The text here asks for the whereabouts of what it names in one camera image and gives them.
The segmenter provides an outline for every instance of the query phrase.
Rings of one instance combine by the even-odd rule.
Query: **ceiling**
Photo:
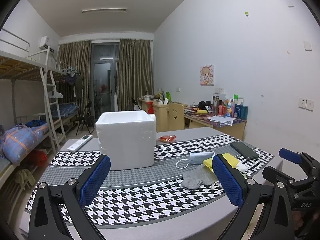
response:
[[[183,0],[28,0],[61,37],[79,33],[154,31]],[[121,12],[87,12],[92,8],[127,8]]]

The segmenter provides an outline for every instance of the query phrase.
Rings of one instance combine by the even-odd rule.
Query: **face mask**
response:
[[[190,159],[181,159],[176,163],[176,167],[178,169],[185,169],[186,167],[188,167],[189,164],[202,164],[202,162],[206,159],[209,159],[212,157],[212,155],[214,155],[215,152],[210,151],[210,152],[200,152],[200,153],[191,153],[190,154]],[[177,166],[177,164],[181,161],[189,161],[189,163],[187,164],[187,166],[180,168]]]

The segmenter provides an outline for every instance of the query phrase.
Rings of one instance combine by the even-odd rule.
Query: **bunk bed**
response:
[[[24,39],[18,37],[17,35],[7,30],[4,30],[4,31],[8,32],[9,34],[12,34],[13,36],[22,40],[23,42],[26,42],[28,45],[26,46],[26,49],[24,49],[20,46],[14,45],[2,39],[0,39],[0,41],[6,42],[12,46],[15,46],[19,49],[22,49],[28,52],[27,48],[30,47],[30,44],[27,41],[25,41]],[[52,53],[50,46],[48,46],[46,49],[43,49],[33,54],[29,54],[28,52],[27,58],[19,57],[17,55],[0,51],[0,79],[10,79],[12,82],[12,113],[13,113],[15,125],[19,123],[26,123],[31,120],[43,120],[43,119],[46,121],[46,125],[47,125],[46,127],[44,125],[44,129],[41,129],[43,130],[43,133],[41,133],[39,137],[36,140],[34,140],[34,144],[32,144],[32,146],[30,146],[28,149],[26,149],[27,154],[25,156],[22,156],[21,161],[23,160],[24,157],[26,157],[33,149],[35,149],[41,142],[43,142],[48,137],[50,138],[51,150],[55,155],[57,152],[56,147],[59,149],[60,143],[64,139],[66,140],[66,135],[65,135],[63,125],[69,122],[70,119],[74,118],[77,115],[77,111],[75,111],[72,114],[69,114],[67,118],[61,118],[58,98],[53,96],[50,97],[49,95],[50,92],[57,92],[55,82],[64,80],[68,73],[66,67],[59,66],[57,68],[57,63],[55,64],[55,67],[48,66],[48,59],[49,59],[50,53]],[[45,64],[40,63],[40,56],[43,54],[45,54]],[[34,60],[36,55],[39,56],[38,62]],[[43,83],[44,108],[45,108],[44,113],[36,113],[36,114],[25,115],[25,116],[16,115],[16,107],[15,107],[16,80],[38,81]],[[56,107],[56,110],[58,113],[57,119],[55,119],[54,115],[52,114],[53,107]],[[56,130],[58,128],[60,128],[62,131],[62,138],[58,138],[57,136]],[[5,184],[4,190],[2,190],[0,197],[1,197],[1,201],[5,199],[5,201],[8,203],[8,205],[6,205],[8,207],[8,210],[6,210],[6,213],[9,215],[7,217],[8,223],[10,223],[10,220],[12,219],[13,209],[15,208],[18,202],[18,199],[24,190],[24,186],[28,185],[27,182],[25,182],[25,184],[21,186],[17,184],[14,181],[14,179],[8,180],[10,175],[12,176],[15,175],[14,171],[18,166],[19,165],[13,164],[6,157],[2,156],[0,158],[0,189]],[[36,171],[36,169],[37,169],[36,166],[30,167],[30,172],[33,174]]]

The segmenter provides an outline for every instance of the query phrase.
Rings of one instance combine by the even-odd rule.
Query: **ladder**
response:
[[[56,82],[54,81],[52,70],[49,70],[50,78],[51,78],[51,84],[47,83],[47,75],[48,75],[48,68],[46,67],[45,72],[43,71],[43,68],[40,68],[40,75],[44,87],[44,99],[45,99],[45,116],[47,119],[47,122],[50,121],[49,124],[49,137],[51,146],[53,149],[53,152],[56,154],[56,148],[55,144],[58,146],[58,150],[60,149],[60,143],[65,140],[67,141],[67,137],[63,128],[63,122],[60,115],[60,109],[59,109],[59,103],[57,98],[49,98],[48,96],[48,87],[51,87],[52,89],[49,92],[57,91]],[[51,112],[51,106],[56,106],[58,111],[58,119],[53,120],[52,118],[52,112]],[[62,130],[62,137],[58,139],[56,129],[61,127]]]

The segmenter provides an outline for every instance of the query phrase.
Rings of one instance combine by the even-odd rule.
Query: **blue gripper pad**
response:
[[[295,164],[302,163],[302,159],[299,154],[284,148],[279,151],[279,156]]]
[[[81,186],[81,180],[86,179],[90,175],[86,181],[82,182],[83,186],[79,189],[79,203],[82,208],[92,203],[102,183],[109,174],[110,167],[110,158],[106,155],[101,155],[91,168],[85,170],[79,176],[79,186]]]
[[[215,155],[212,158],[212,169],[224,191],[226,192],[231,204],[241,207],[244,203],[243,189],[231,174],[230,171],[233,168],[230,166],[227,160],[220,154]]]

